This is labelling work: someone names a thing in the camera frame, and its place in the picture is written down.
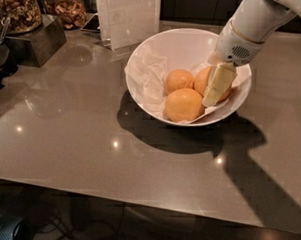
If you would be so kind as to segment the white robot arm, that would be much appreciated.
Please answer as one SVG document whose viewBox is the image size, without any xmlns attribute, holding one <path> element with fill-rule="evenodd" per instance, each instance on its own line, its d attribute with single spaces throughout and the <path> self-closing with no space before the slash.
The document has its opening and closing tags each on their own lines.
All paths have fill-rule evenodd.
<svg viewBox="0 0 301 240">
<path fill-rule="evenodd" d="M 301 0 L 243 0 L 208 58 L 214 68 L 202 104 L 215 106 L 237 76 L 236 68 L 250 63 L 271 33 L 296 15 L 301 18 Z"/>
</svg>

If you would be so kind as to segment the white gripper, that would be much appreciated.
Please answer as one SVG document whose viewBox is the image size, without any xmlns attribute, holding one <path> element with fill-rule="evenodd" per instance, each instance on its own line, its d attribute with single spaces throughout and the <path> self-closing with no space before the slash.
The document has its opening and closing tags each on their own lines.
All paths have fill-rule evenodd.
<svg viewBox="0 0 301 240">
<path fill-rule="evenodd" d="M 229 20 L 218 36 L 215 51 L 210 53 L 207 60 L 214 67 L 208 77 L 202 104 L 208 108 L 215 106 L 232 86 L 237 76 L 235 66 L 248 64 L 263 46 L 263 42 L 258 43 L 240 33 L 233 19 Z"/>
</svg>

